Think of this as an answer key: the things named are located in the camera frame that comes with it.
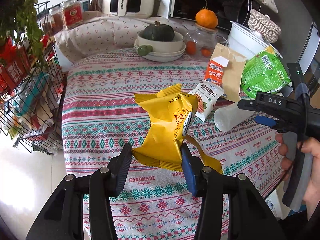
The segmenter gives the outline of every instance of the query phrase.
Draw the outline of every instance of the green snack bag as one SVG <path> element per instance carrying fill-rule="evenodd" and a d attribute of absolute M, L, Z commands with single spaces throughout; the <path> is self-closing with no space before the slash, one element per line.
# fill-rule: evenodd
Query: green snack bag
<path fill-rule="evenodd" d="M 258 91 L 276 94 L 290 82 L 281 61 L 269 46 L 246 63 L 241 88 L 247 96 L 256 98 Z"/>

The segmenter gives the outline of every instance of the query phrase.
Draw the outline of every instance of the tiled floor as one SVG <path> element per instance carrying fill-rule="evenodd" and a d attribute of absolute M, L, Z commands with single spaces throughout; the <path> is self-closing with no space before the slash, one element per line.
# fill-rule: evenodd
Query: tiled floor
<path fill-rule="evenodd" d="M 38 213 L 66 175 L 63 152 L 57 156 L 12 147 L 0 134 L 0 215 L 18 240 L 24 240 Z"/>

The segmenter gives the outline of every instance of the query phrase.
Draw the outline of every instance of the blue trigger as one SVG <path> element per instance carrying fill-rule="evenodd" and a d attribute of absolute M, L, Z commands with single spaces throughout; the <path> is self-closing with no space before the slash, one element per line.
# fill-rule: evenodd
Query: blue trigger
<path fill-rule="evenodd" d="M 196 176 L 191 168 L 191 164 L 188 161 L 188 157 L 186 156 L 185 151 L 181 151 L 181 155 L 182 155 L 181 166 L 184 173 L 184 177 L 186 179 L 188 190 L 192 193 L 193 196 L 196 196 L 197 194 Z"/>
<path fill-rule="evenodd" d="M 273 128 L 277 124 L 277 122 L 274 119 L 260 115 L 257 115 L 254 120 L 256 123 L 266 125 L 270 128 Z"/>

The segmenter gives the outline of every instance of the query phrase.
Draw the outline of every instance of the metal screw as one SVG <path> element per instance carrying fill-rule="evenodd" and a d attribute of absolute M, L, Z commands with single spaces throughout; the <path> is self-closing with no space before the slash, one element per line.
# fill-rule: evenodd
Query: metal screw
<path fill-rule="evenodd" d="M 202 171 L 205 172 L 205 173 L 210 173 L 212 171 L 212 169 L 209 166 L 204 166 L 202 168 Z"/>
<path fill-rule="evenodd" d="M 246 180 L 247 179 L 247 176 L 243 173 L 240 173 L 238 174 L 238 178 L 241 179 L 241 180 Z"/>
<path fill-rule="evenodd" d="M 100 172 L 101 173 L 107 173 L 109 171 L 109 168 L 108 167 L 102 167 L 100 168 Z"/>
<path fill-rule="evenodd" d="M 65 178 L 66 181 L 70 181 L 70 180 L 73 180 L 74 176 L 72 174 L 68 174 L 64 178 Z"/>

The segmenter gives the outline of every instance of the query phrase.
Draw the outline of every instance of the stacked plate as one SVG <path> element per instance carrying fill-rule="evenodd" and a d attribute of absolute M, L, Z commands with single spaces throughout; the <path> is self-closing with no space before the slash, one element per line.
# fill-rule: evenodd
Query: stacked plate
<path fill-rule="evenodd" d="M 138 51 L 138 47 L 139 47 L 139 41 L 136 40 L 134 42 L 134 48 L 136 49 L 136 51 Z M 142 57 L 144 57 L 145 59 L 157 61 L 157 62 L 169 62 L 169 61 L 174 61 L 180 58 L 184 54 L 185 50 L 186 50 L 186 45 L 185 43 L 183 43 L 180 51 L 172 52 L 172 53 L 150 52 L 148 55 L 142 56 Z"/>

